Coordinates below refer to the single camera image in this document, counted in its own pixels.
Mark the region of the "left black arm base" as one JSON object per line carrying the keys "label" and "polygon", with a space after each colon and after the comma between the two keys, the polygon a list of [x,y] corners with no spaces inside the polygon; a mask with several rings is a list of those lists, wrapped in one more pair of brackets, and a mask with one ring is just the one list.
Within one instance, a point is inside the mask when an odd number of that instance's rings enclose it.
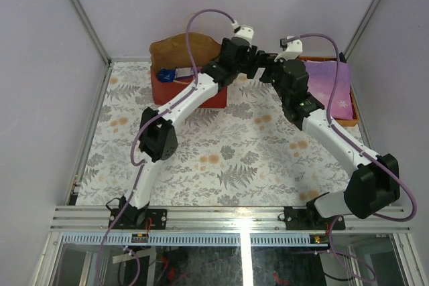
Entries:
{"label": "left black arm base", "polygon": [[165,230],[168,211],[160,208],[127,208],[113,225],[117,230]]}

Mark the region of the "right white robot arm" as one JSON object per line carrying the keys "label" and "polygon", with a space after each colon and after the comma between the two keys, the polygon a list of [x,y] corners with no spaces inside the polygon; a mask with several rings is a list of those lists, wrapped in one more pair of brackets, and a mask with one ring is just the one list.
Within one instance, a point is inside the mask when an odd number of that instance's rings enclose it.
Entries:
{"label": "right white robot arm", "polygon": [[397,159],[360,144],[328,118],[324,105],[308,90],[309,75],[303,61],[262,53],[257,65],[264,69],[260,82],[273,86],[287,120],[316,139],[349,175],[345,190],[327,192],[307,202],[304,219],[310,227],[322,228],[335,216],[347,214],[366,219],[399,199]]}

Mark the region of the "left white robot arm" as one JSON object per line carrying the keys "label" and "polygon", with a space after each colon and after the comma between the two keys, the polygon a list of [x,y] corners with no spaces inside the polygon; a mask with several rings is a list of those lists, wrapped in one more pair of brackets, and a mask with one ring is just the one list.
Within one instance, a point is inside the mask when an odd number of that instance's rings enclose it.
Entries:
{"label": "left white robot arm", "polygon": [[136,179],[127,194],[118,199],[118,208],[111,210],[110,229],[151,226],[152,217],[148,214],[151,190],[163,164],[178,148],[176,128],[246,69],[257,50],[252,40],[252,35],[239,32],[225,38],[218,58],[203,66],[183,91],[159,109],[143,111],[140,130],[131,146],[131,163],[137,166]]}

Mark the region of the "blue chips bag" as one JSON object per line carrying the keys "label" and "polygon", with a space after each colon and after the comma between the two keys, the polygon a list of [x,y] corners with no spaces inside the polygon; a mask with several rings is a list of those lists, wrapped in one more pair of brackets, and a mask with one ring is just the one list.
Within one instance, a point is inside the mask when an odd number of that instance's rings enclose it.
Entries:
{"label": "blue chips bag", "polygon": [[156,78],[163,83],[173,82],[176,79],[176,69],[161,68]]}

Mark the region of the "purple snack packet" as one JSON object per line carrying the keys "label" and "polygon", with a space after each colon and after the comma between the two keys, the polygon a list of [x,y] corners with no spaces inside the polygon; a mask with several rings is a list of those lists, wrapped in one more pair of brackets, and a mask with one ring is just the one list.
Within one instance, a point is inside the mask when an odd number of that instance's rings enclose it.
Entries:
{"label": "purple snack packet", "polygon": [[196,68],[187,67],[187,68],[176,68],[175,69],[175,79],[182,80],[185,78],[194,78],[195,74],[198,74],[201,70],[201,67],[197,66]]}

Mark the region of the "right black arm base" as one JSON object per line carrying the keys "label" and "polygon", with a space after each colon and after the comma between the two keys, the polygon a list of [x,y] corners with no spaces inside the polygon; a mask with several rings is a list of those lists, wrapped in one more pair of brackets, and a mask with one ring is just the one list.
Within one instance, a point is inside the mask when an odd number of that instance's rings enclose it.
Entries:
{"label": "right black arm base", "polygon": [[286,230],[324,230],[332,226],[334,216],[323,218],[316,210],[311,208],[297,208],[285,206],[278,215],[278,221],[286,225]]}

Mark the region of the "red brown paper bag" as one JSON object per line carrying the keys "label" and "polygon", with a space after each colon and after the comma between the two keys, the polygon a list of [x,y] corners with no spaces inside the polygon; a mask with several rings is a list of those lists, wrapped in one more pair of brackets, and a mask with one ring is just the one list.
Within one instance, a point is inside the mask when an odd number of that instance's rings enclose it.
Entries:
{"label": "red brown paper bag", "polygon": [[198,32],[184,32],[152,43],[149,47],[151,57],[151,89],[153,100],[163,105],[184,90],[194,78],[160,82],[156,76],[161,68],[176,69],[193,66],[203,67],[220,53],[221,45],[208,35]]}

